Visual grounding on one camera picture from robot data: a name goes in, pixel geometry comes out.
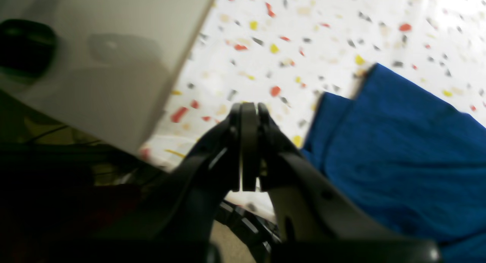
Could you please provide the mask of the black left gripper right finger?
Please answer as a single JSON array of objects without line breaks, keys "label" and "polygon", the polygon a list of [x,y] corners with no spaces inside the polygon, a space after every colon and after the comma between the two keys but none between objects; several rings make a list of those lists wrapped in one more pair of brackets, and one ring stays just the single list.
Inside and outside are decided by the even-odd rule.
[{"label": "black left gripper right finger", "polygon": [[441,263],[432,240],[387,229],[321,175],[258,105],[260,184],[273,204],[281,242],[269,263]]}]

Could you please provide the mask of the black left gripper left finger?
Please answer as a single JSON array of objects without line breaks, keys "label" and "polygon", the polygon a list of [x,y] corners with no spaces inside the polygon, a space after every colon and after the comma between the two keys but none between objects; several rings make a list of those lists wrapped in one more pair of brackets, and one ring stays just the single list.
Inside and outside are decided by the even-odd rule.
[{"label": "black left gripper left finger", "polygon": [[220,263],[213,221],[226,195],[243,186],[243,134],[255,143],[256,131],[255,104],[233,105],[134,212],[94,235],[114,252],[108,261]]}]

